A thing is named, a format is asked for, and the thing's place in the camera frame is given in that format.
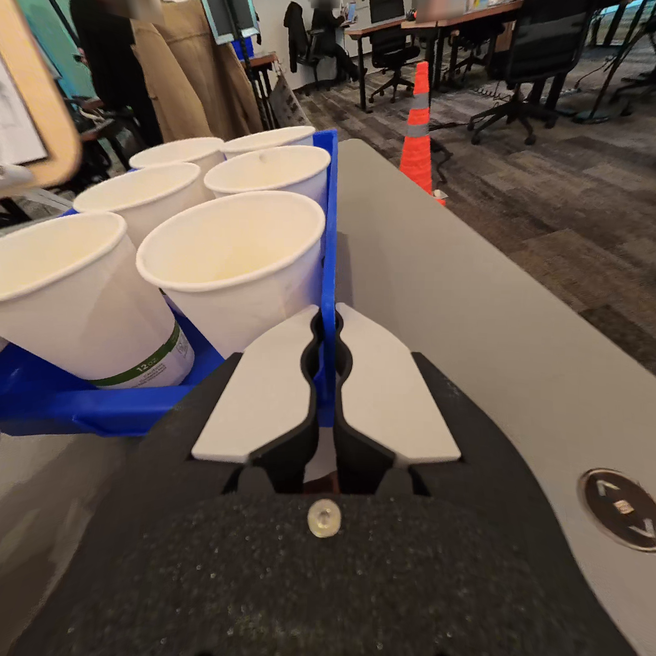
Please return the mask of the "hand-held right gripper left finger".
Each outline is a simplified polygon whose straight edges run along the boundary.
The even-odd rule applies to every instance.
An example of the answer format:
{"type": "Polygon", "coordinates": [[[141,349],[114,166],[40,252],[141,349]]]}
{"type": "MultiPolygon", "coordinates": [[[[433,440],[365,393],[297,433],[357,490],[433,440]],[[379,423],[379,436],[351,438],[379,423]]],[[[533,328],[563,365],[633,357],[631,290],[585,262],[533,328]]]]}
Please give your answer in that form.
{"type": "Polygon", "coordinates": [[[321,312],[309,305],[238,354],[191,458],[261,468],[278,493],[301,493],[319,442],[320,344],[321,312]]]}

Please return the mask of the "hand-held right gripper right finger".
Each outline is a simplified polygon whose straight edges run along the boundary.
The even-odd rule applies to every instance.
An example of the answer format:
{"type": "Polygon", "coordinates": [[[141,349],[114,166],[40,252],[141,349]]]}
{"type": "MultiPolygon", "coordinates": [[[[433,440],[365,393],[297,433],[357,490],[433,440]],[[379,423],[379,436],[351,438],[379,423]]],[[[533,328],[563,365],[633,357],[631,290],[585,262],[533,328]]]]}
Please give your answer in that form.
{"type": "Polygon", "coordinates": [[[346,303],[335,308],[333,441],[339,487],[372,495],[385,475],[462,457],[411,350],[346,303]]]}

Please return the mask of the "blue plastic bin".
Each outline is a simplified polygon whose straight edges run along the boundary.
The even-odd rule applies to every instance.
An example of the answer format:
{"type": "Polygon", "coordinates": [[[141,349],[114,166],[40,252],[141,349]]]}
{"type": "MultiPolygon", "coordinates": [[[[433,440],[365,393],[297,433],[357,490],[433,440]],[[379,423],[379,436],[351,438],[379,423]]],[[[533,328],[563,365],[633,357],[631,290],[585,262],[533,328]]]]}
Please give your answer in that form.
{"type": "MultiPolygon", "coordinates": [[[[327,186],[327,226],[321,312],[324,340],[314,375],[321,427],[332,426],[335,371],[335,277],[337,269],[337,198],[339,147],[335,129],[314,134],[314,145],[331,155],[327,186]]],[[[224,359],[183,316],[180,326],[195,353],[182,384],[146,389],[100,390],[72,374],[9,344],[1,349],[1,432],[10,436],[95,434],[141,437],[224,359]]]]}

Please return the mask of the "cluster of white cups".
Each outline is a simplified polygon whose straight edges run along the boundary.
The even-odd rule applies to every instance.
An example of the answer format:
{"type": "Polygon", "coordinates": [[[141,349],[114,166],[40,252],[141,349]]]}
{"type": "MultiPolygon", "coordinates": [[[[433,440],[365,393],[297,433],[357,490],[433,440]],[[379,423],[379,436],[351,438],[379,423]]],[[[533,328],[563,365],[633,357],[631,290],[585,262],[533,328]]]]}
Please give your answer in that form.
{"type": "Polygon", "coordinates": [[[292,146],[202,176],[189,162],[91,188],[1,238],[1,338],[101,390],[178,386],[321,303],[330,155],[292,146]]]}

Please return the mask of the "round black desk control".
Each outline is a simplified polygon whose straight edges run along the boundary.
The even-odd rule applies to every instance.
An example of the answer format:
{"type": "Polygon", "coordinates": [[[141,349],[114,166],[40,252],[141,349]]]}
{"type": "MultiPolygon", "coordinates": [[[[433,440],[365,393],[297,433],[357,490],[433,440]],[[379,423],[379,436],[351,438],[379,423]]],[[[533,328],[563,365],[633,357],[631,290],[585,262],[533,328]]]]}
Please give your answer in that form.
{"type": "Polygon", "coordinates": [[[586,471],[578,497],[606,535],[638,552],[655,552],[655,499],[626,474],[608,468],[586,471]]]}

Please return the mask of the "orange traffic cone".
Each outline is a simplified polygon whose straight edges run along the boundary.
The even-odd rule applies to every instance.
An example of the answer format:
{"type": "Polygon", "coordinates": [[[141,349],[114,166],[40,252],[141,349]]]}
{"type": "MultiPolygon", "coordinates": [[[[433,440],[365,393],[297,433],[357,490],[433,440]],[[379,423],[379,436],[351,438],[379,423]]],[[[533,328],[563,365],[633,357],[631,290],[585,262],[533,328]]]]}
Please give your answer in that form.
{"type": "Polygon", "coordinates": [[[414,75],[413,104],[407,118],[406,136],[399,169],[409,180],[439,204],[445,206],[446,199],[435,191],[432,182],[431,138],[429,135],[429,65],[420,61],[414,75]]]}

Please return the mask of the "white printed poster panel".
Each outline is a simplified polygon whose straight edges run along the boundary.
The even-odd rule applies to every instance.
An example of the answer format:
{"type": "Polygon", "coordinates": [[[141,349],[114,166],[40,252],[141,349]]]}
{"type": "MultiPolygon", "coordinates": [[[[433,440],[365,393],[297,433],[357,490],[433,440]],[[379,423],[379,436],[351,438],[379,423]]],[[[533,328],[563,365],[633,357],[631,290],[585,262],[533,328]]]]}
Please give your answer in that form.
{"type": "Polygon", "coordinates": [[[312,126],[283,73],[277,75],[268,100],[278,128],[312,126]]]}

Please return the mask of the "beige hanging coat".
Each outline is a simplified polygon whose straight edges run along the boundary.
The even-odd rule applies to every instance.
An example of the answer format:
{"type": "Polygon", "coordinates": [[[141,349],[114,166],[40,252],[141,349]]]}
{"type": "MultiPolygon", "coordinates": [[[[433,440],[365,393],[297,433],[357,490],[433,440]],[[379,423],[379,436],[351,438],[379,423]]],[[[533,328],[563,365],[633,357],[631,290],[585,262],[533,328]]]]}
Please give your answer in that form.
{"type": "Polygon", "coordinates": [[[256,96],[230,44],[218,45],[201,1],[161,1],[162,23],[131,19],[163,142],[263,131],[256,96]]]}

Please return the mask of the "instruction sheet on tablet stand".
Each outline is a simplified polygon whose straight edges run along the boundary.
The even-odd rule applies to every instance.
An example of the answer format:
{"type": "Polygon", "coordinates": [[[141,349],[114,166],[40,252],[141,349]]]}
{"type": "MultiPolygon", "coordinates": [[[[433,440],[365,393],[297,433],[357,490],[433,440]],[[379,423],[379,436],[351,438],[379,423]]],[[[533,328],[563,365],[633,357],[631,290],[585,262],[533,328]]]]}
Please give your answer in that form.
{"type": "Polygon", "coordinates": [[[15,1],[1,2],[1,58],[48,153],[47,159],[28,165],[1,162],[1,197],[23,195],[67,182],[81,162],[81,139],[41,49],[15,1]]]}

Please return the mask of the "small wooden side desk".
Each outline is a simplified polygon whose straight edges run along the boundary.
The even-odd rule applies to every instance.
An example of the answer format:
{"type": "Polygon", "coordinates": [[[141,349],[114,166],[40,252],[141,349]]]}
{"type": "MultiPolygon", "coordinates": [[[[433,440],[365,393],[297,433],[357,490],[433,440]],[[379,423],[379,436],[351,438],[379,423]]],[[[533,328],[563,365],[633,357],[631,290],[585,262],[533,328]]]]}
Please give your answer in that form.
{"type": "Polygon", "coordinates": [[[265,119],[262,120],[265,129],[279,128],[271,103],[273,86],[270,74],[276,73],[276,64],[277,55],[275,53],[255,54],[250,58],[258,103],[265,116],[265,119]]]}

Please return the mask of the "printed instruction sheet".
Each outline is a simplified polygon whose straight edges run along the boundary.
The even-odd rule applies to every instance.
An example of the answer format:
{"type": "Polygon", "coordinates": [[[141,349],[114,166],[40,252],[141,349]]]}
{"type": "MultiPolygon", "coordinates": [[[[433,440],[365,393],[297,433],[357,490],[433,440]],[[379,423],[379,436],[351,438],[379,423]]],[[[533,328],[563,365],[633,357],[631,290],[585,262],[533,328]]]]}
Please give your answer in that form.
{"type": "Polygon", "coordinates": [[[36,124],[1,58],[1,162],[28,165],[43,161],[47,156],[36,124]]]}

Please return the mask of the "black hanging jacket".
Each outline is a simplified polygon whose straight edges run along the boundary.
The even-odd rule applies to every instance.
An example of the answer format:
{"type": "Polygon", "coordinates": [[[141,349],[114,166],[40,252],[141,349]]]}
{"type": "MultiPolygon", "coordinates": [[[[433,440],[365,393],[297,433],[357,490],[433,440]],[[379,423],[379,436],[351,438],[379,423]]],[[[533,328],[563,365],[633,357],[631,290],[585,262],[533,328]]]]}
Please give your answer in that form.
{"type": "Polygon", "coordinates": [[[287,30],[289,49],[289,69],[292,73],[298,72],[297,55],[306,52],[306,27],[303,19],[302,7],[296,1],[290,1],[285,11],[283,26],[287,30]]]}

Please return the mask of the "black hanging coat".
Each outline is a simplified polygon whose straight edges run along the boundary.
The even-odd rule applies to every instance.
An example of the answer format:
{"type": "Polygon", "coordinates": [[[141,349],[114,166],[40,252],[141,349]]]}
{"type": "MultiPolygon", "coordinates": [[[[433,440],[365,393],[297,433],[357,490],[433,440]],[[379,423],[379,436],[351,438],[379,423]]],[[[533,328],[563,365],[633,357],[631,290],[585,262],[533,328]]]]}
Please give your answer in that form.
{"type": "Polygon", "coordinates": [[[135,38],[131,21],[113,12],[107,1],[70,1],[69,4],[94,90],[104,108],[116,113],[130,110],[146,146],[162,144],[143,70],[133,52],[135,38]]]}

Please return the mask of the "wooden office desk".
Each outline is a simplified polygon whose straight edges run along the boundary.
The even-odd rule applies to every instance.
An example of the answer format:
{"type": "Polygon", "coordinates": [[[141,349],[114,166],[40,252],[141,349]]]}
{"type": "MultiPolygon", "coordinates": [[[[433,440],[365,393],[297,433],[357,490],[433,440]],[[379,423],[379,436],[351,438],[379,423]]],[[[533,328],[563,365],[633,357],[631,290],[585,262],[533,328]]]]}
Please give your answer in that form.
{"type": "Polygon", "coordinates": [[[443,70],[444,49],[449,36],[463,26],[487,20],[499,20],[510,25],[522,1],[424,1],[418,2],[413,20],[403,20],[401,29],[413,36],[425,38],[425,58],[431,76],[431,91],[456,88],[457,55],[450,54],[447,70],[443,70]]]}
{"type": "Polygon", "coordinates": [[[379,31],[387,31],[392,28],[399,28],[405,21],[405,16],[393,18],[386,21],[375,22],[370,26],[363,28],[349,27],[344,29],[344,35],[348,36],[357,45],[357,67],[359,72],[359,108],[364,113],[371,113],[372,110],[368,108],[367,98],[365,93],[365,61],[362,41],[365,37],[370,37],[372,34],[379,31]]]}

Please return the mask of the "teal framed board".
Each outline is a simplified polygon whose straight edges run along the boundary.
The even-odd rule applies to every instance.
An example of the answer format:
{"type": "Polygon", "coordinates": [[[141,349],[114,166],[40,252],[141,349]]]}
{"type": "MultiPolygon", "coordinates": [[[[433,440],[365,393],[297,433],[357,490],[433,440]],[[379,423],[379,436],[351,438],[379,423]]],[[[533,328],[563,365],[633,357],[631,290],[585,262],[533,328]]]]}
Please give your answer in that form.
{"type": "Polygon", "coordinates": [[[252,1],[201,1],[201,4],[217,45],[259,33],[252,1]]]}

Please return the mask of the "large black office chair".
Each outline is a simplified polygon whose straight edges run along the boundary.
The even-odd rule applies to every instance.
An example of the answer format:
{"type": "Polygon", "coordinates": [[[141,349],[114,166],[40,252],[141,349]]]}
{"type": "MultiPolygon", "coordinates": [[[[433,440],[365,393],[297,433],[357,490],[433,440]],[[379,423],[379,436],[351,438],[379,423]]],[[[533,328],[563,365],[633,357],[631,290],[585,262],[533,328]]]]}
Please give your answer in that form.
{"type": "Polygon", "coordinates": [[[553,128],[558,113],[521,94],[524,84],[543,85],[549,78],[567,75],[577,64],[594,10],[594,1],[524,1],[516,18],[502,80],[512,92],[508,102],[473,115],[467,124],[471,144],[501,119],[519,122],[527,131],[524,144],[536,142],[529,118],[553,128]]]}

